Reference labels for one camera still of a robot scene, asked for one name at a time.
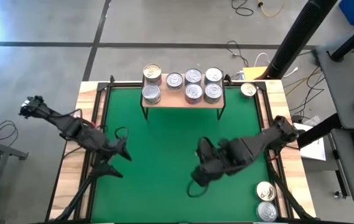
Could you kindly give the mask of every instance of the wooden table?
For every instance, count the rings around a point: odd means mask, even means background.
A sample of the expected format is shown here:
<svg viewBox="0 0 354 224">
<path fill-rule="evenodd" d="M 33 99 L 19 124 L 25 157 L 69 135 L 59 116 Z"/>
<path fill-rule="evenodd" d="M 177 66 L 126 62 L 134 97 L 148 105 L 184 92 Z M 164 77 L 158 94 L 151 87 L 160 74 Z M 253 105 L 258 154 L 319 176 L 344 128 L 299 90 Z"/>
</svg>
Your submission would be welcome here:
<svg viewBox="0 0 354 224">
<path fill-rule="evenodd" d="M 284 94 L 283 85 L 280 80 L 266 80 L 267 93 L 269 103 L 271 107 L 272 115 L 281 115 L 286 117 L 291 123 L 291 117 L 289 108 L 287 106 L 286 96 Z M 96 96 L 98 82 L 82 82 L 80 86 L 80 92 L 77 99 L 76 108 L 83 110 L 83 118 L 91 120 L 93 113 L 93 105 Z M 100 109 L 98 114 L 97 123 L 101 120 L 101 112 L 104 102 L 104 94 L 100 103 Z M 260 100 L 261 108 L 265 107 L 264 101 Z M 265 127 L 268 127 L 268 120 L 266 118 L 266 110 L 263 112 L 263 120 Z M 297 147 L 297 143 L 294 142 L 291 146 Z M 68 142 L 65 148 L 65 153 L 75 149 L 77 144 L 74 142 Z M 49 218 L 55 218 L 61 214 L 63 209 L 68 205 L 73 196 L 78 190 L 80 176 L 82 174 L 82 164 L 84 160 L 85 151 L 83 149 L 70 154 L 66 157 L 60 166 L 60 173 L 55 183 L 54 201 L 52 207 L 49 210 Z M 286 175 L 287 186 L 296 200 L 305 209 L 305 211 L 315 217 L 314 205 L 310 195 L 307 178 L 305 176 L 304 167 L 302 165 L 300 152 L 297 149 L 285 147 L 281 152 L 281 159 L 284 166 L 284 172 Z M 284 205 L 284 201 L 281 197 L 282 193 L 278 190 L 278 199 L 280 205 Z M 80 217 L 84 218 L 85 213 L 81 213 Z M 282 211 L 282 217 L 286 217 L 286 209 Z"/>
</svg>

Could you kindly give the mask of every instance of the canned food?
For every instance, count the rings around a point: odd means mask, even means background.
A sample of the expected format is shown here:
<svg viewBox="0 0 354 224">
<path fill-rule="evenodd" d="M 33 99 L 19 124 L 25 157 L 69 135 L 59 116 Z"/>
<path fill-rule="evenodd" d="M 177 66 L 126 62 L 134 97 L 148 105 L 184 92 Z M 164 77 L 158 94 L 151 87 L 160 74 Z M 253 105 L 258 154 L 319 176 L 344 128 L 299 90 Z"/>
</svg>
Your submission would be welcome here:
<svg viewBox="0 0 354 224">
<path fill-rule="evenodd" d="M 179 73 L 170 73 L 167 76 L 167 86 L 170 90 L 178 90 L 182 87 L 182 75 Z"/>
<path fill-rule="evenodd" d="M 204 100 L 207 103 L 214 104 L 221 99 L 222 87 L 219 84 L 210 83 L 206 86 L 204 91 Z"/>
<path fill-rule="evenodd" d="M 162 83 L 162 70 L 158 65 L 146 65 L 144 67 L 144 76 L 148 84 L 160 85 Z"/>
<path fill-rule="evenodd" d="M 252 83 L 244 83 L 240 87 L 240 92 L 242 96 L 246 98 L 251 98 L 256 94 L 257 88 Z"/>
<path fill-rule="evenodd" d="M 160 88 L 157 85 L 146 85 L 142 89 L 142 96 L 149 105 L 155 105 L 160 101 Z"/>
<path fill-rule="evenodd" d="M 204 83 L 219 83 L 223 78 L 222 71 L 218 68 L 209 68 L 206 71 Z"/>
<path fill-rule="evenodd" d="M 257 195 L 260 197 L 262 200 L 266 202 L 270 202 L 274 200 L 276 197 L 276 190 L 275 187 L 266 181 L 262 181 L 257 185 Z"/>
<path fill-rule="evenodd" d="M 191 68 L 185 72 L 185 85 L 190 83 L 199 84 L 202 81 L 202 72 L 199 69 Z"/>
<path fill-rule="evenodd" d="M 185 99 L 190 104 L 197 104 L 202 100 L 203 89 L 198 84 L 189 84 L 185 89 Z"/>
<path fill-rule="evenodd" d="M 257 206 L 257 216 L 264 222 L 273 222 L 277 217 L 276 208 L 272 203 L 261 202 Z"/>
</svg>

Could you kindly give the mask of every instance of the white cable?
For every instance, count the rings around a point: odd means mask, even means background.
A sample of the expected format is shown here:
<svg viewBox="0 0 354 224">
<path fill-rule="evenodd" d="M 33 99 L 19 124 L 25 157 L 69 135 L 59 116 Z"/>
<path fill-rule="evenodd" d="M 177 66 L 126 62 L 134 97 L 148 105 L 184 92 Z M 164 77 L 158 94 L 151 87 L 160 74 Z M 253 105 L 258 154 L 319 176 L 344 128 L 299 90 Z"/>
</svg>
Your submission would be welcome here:
<svg viewBox="0 0 354 224">
<path fill-rule="evenodd" d="M 289 77 L 291 74 L 293 74 L 294 72 L 296 72 L 298 69 L 299 69 L 298 67 L 294 68 L 291 73 L 289 73 L 289 74 L 287 74 L 287 75 L 284 75 L 283 77 L 284 77 L 284 78 Z"/>
<path fill-rule="evenodd" d="M 261 56 L 261 55 L 263 55 L 263 54 L 266 55 L 266 60 L 268 61 L 268 63 L 271 63 L 271 62 L 269 61 L 268 54 L 263 52 L 263 53 L 260 53 L 260 54 L 257 56 L 256 61 L 255 61 L 255 63 L 254 63 L 254 67 L 257 65 L 257 61 L 258 61 L 259 56 Z"/>
</svg>

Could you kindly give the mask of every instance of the green mat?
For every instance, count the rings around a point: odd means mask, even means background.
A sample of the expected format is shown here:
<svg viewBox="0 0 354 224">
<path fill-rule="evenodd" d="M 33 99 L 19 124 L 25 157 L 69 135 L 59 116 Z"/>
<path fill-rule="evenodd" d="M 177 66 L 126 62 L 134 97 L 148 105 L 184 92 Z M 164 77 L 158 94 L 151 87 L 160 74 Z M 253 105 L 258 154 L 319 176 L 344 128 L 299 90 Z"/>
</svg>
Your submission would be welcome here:
<svg viewBox="0 0 354 224">
<path fill-rule="evenodd" d="M 125 126 L 132 162 L 116 156 L 112 165 L 124 178 L 102 177 L 96 185 L 92 222 L 250 222 L 259 221 L 261 202 L 256 185 L 268 181 L 264 157 L 240 173 L 212 182 L 200 198 L 187 196 L 190 173 L 199 165 L 197 142 L 206 136 L 254 136 L 260 132 L 254 99 L 241 97 L 239 88 L 226 89 L 227 106 L 221 120 L 216 110 L 150 109 L 146 121 L 139 105 L 141 89 L 111 92 L 108 137 Z M 192 194 L 200 193 L 196 184 Z"/>
</svg>

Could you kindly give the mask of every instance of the can lid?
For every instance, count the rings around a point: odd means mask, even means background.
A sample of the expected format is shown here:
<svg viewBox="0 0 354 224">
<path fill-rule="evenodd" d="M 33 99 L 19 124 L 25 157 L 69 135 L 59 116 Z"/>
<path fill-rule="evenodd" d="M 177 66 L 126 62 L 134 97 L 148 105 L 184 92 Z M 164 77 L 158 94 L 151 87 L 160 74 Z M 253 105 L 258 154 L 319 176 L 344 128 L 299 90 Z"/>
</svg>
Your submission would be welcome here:
<svg viewBox="0 0 354 224">
<path fill-rule="evenodd" d="M 182 84 L 182 75 L 179 73 L 170 73 L 167 76 L 167 84 L 172 86 L 172 87 L 177 87 L 177 86 L 181 86 Z"/>
<path fill-rule="evenodd" d="M 146 85 L 142 89 L 142 95 L 146 99 L 156 99 L 160 97 L 160 88 L 157 85 Z"/>
<path fill-rule="evenodd" d="M 262 181 L 257 185 L 257 195 L 264 201 L 272 201 L 276 197 L 275 187 L 266 181 Z"/>
<path fill-rule="evenodd" d="M 191 83 L 187 85 L 185 94 L 191 99 L 197 99 L 202 97 L 203 89 L 200 85 Z"/>
<path fill-rule="evenodd" d="M 188 69 L 185 72 L 185 78 L 191 83 L 200 82 L 202 80 L 202 72 L 196 68 Z"/>
<path fill-rule="evenodd" d="M 208 97 L 217 99 L 222 95 L 222 87 L 215 83 L 210 83 L 206 86 L 205 93 Z"/>
<path fill-rule="evenodd" d="M 240 91 L 245 96 L 254 96 L 257 92 L 257 88 L 252 83 L 244 83 L 240 87 Z"/>
<path fill-rule="evenodd" d="M 273 222 L 277 217 L 275 206 L 269 202 L 261 202 L 257 207 L 257 213 L 258 217 L 264 222 Z"/>
<path fill-rule="evenodd" d="M 149 64 L 144 67 L 144 76 L 146 78 L 157 78 L 161 75 L 162 70 L 160 66 L 155 64 Z"/>
<path fill-rule="evenodd" d="M 218 68 L 209 68 L 206 71 L 206 78 L 211 82 L 219 82 L 222 79 L 222 72 Z"/>
</svg>

